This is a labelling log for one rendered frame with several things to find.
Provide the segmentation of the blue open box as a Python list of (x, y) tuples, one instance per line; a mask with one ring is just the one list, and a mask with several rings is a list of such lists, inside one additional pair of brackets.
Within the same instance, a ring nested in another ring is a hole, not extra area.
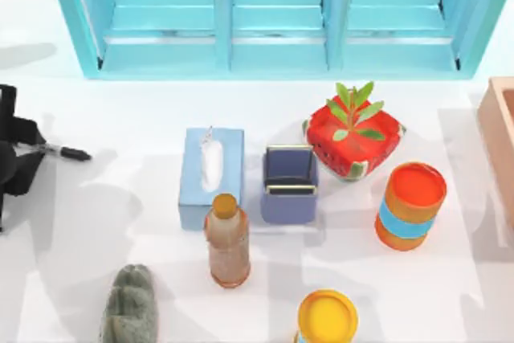
[(317, 159), (310, 145), (269, 145), (263, 155), (263, 220), (278, 225), (313, 222), (318, 185)]

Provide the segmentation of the red watermelon plant pot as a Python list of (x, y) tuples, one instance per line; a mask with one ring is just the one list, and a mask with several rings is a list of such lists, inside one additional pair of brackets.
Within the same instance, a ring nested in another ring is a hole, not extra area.
[(361, 88), (336, 83), (336, 95), (304, 121), (304, 138), (320, 162), (339, 178), (357, 181), (392, 154), (406, 128), (371, 101), (374, 82)]

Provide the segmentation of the grey green bread loaf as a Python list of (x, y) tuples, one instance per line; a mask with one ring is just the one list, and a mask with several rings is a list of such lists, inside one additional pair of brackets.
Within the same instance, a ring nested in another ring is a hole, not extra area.
[(157, 343), (153, 274), (144, 264), (121, 268), (108, 292), (98, 343)]

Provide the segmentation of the salmon shallow box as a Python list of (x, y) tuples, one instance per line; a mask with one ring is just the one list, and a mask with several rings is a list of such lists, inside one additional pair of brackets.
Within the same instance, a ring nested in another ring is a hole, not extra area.
[(489, 79), (477, 117), (508, 224), (514, 227), (514, 76)]

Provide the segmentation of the light blue rack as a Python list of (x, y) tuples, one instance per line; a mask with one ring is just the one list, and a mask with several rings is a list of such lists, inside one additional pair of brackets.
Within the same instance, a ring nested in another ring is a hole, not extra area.
[(102, 80), (471, 78), (506, 0), (59, 0)]

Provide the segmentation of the light blue tissue box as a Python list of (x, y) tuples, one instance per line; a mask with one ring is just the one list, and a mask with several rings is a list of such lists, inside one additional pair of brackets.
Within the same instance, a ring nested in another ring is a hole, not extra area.
[(178, 210), (184, 230), (200, 231), (218, 194), (241, 204), (244, 192), (244, 131), (225, 128), (186, 130)]

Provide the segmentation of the yellow lidded can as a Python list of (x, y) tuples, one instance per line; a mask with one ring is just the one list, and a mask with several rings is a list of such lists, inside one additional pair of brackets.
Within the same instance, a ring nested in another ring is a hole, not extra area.
[(352, 343), (358, 326), (353, 302), (332, 289), (308, 294), (297, 313), (294, 343)]

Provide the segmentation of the brown bottle with orange cap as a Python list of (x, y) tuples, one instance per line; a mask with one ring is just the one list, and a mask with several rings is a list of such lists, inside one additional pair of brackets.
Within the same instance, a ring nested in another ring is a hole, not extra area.
[(249, 276), (249, 221), (235, 196), (218, 194), (204, 222), (210, 274), (224, 288), (236, 288)]

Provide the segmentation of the orange can with blue band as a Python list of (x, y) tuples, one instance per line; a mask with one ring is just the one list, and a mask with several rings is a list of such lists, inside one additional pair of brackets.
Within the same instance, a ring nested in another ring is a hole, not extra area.
[(390, 174), (374, 227), (378, 238), (396, 251), (419, 247), (447, 196), (447, 184), (434, 167), (407, 162)]

